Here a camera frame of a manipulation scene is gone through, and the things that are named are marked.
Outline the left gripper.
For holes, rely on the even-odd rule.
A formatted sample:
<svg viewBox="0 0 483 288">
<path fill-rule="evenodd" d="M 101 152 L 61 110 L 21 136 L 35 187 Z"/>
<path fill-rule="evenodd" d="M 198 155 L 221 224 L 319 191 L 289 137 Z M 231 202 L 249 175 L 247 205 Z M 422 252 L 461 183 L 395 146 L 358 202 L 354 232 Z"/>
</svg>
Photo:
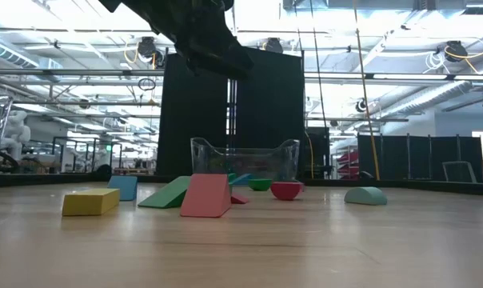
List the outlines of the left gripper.
<svg viewBox="0 0 483 288">
<path fill-rule="evenodd" d="M 164 34 L 177 50 L 189 52 L 186 66 L 193 75 L 208 70 L 243 79 L 253 60 L 226 25 L 225 12 L 234 0 L 99 0 L 110 12 L 120 5 L 144 19 L 155 34 Z"/>
</svg>

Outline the green half-cylinder block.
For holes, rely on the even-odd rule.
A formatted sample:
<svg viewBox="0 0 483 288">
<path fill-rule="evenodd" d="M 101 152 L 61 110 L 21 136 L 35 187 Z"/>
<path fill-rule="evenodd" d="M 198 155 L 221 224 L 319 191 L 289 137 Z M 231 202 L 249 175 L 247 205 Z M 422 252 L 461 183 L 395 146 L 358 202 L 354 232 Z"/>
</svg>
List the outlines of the green half-cylinder block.
<svg viewBox="0 0 483 288">
<path fill-rule="evenodd" d="M 267 191 L 272 183 L 273 180 L 268 178 L 250 179 L 248 181 L 248 186 L 254 191 Z"/>
</svg>

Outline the green rectangular block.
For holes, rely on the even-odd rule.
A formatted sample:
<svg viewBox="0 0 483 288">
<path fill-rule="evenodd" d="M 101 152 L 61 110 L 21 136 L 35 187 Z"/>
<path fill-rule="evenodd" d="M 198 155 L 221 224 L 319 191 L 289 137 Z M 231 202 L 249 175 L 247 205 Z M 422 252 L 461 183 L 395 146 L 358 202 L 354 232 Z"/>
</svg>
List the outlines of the green rectangular block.
<svg viewBox="0 0 483 288">
<path fill-rule="evenodd" d="M 169 209 L 180 207 L 190 184 L 190 176 L 180 176 L 138 203 L 138 207 Z"/>
</svg>

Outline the red half-cylinder block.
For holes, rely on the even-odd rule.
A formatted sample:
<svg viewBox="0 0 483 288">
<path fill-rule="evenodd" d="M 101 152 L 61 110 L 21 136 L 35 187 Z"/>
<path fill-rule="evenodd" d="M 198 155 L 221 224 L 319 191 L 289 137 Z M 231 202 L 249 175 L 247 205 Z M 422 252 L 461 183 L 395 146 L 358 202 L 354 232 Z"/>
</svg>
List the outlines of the red half-cylinder block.
<svg viewBox="0 0 483 288">
<path fill-rule="evenodd" d="M 301 182 L 273 182 L 270 190 L 277 200 L 293 201 L 302 191 Z"/>
</svg>

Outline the blue wedge block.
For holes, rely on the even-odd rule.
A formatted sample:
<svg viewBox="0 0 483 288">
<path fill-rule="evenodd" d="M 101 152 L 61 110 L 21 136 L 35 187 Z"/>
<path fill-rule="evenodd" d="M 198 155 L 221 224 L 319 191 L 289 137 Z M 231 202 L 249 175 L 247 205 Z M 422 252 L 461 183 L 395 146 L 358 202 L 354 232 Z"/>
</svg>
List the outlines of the blue wedge block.
<svg viewBox="0 0 483 288">
<path fill-rule="evenodd" d="M 134 201 L 138 193 L 138 178 L 135 176 L 113 175 L 107 187 L 119 189 L 121 201 Z"/>
</svg>

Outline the yellow rectangular block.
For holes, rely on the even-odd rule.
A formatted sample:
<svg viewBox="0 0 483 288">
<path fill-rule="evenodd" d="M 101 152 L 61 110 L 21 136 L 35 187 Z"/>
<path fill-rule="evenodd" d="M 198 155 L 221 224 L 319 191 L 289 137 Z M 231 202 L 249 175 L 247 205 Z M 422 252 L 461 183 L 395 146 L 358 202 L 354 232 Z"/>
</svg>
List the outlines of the yellow rectangular block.
<svg viewBox="0 0 483 288">
<path fill-rule="evenodd" d="M 66 194 L 62 216 L 97 216 L 112 210 L 120 202 L 120 190 L 96 188 Z"/>
</svg>

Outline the light teal half-cylinder block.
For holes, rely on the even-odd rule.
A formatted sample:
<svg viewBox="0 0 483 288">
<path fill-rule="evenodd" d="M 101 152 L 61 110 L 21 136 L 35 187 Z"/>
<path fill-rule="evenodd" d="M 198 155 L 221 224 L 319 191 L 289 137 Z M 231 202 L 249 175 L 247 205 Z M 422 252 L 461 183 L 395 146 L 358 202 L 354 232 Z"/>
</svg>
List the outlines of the light teal half-cylinder block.
<svg viewBox="0 0 483 288">
<path fill-rule="evenodd" d="M 377 187 L 354 187 L 345 194 L 344 201 L 346 203 L 384 206 L 388 203 L 386 195 Z"/>
</svg>

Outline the black folding partition screen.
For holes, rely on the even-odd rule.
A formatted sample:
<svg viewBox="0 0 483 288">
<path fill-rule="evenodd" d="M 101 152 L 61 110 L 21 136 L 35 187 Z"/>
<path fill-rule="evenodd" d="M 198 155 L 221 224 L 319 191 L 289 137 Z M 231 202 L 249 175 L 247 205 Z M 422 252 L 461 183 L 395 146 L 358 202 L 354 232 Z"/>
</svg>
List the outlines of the black folding partition screen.
<svg viewBox="0 0 483 288">
<path fill-rule="evenodd" d="M 275 148 L 304 136 L 304 72 L 298 56 L 247 49 L 254 66 L 236 85 L 237 148 Z M 228 144 L 228 79 L 202 71 L 193 75 L 178 54 L 167 58 L 162 89 L 157 173 L 192 173 L 190 140 Z"/>
</svg>

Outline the salmon triangular block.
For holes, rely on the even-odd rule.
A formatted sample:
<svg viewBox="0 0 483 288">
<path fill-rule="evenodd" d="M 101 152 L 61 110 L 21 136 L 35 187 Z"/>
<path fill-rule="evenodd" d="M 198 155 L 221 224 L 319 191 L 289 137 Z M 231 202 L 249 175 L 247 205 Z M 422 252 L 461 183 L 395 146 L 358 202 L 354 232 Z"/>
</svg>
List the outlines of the salmon triangular block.
<svg viewBox="0 0 483 288">
<path fill-rule="evenodd" d="M 230 207 L 231 193 L 226 174 L 193 174 L 182 202 L 180 215 L 220 218 Z"/>
</svg>

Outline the red shelf bins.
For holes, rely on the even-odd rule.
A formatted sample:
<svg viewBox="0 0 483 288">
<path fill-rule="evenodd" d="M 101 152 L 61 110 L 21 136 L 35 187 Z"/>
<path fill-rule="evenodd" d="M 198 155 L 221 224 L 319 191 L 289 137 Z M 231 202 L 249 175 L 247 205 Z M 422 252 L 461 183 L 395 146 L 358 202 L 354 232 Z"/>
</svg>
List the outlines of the red shelf bins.
<svg viewBox="0 0 483 288">
<path fill-rule="evenodd" d="M 356 178 L 359 173 L 358 151 L 344 152 L 337 159 L 337 176 L 340 179 Z"/>
</svg>

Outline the white humanoid robot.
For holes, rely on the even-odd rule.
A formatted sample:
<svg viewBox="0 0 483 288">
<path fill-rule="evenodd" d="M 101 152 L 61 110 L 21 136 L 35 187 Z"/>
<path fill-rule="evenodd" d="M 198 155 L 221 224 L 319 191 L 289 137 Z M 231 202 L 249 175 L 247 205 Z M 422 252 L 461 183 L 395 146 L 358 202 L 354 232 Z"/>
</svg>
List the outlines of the white humanoid robot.
<svg viewBox="0 0 483 288">
<path fill-rule="evenodd" d="M 0 149 L 6 150 L 14 160 L 20 160 L 22 145 L 30 140 L 30 128 L 25 125 L 27 112 L 14 110 L 9 112 Z"/>
</svg>

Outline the black partition row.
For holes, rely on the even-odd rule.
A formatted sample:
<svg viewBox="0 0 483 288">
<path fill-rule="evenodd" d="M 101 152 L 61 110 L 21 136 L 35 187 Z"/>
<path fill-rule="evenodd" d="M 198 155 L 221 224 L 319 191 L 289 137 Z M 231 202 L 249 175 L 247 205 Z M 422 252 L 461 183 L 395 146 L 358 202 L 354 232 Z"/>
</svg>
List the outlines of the black partition row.
<svg viewBox="0 0 483 288">
<path fill-rule="evenodd" d="M 479 138 L 357 137 L 359 170 L 382 180 L 483 183 Z"/>
</svg>

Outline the black metal table frame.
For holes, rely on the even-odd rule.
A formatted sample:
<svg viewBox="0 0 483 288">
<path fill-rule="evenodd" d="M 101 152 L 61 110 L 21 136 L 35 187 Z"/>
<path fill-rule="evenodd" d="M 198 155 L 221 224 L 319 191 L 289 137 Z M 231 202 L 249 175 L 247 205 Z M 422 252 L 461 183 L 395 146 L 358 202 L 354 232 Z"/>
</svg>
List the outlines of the black metal table frame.
<svg viewBox="0 0 483 288">
<path fill-rule="evenodd" d="M 0 174 L 0 187 L 53 185 L 83 182 L 108 182 L 110 176 L 95 173 L 88 174 Z M 371 180 L 357 181 L 331 179 L 299 179 L 305 186 L 311 187 L 356 187 L 374 186 L 378 188 L 400 188 L 411 190 L 427 190 L 443 193 L 467 194 L 483 196 L 482 183 L 468 182 L 433 182 L 415 180 Z"/>
</svg>

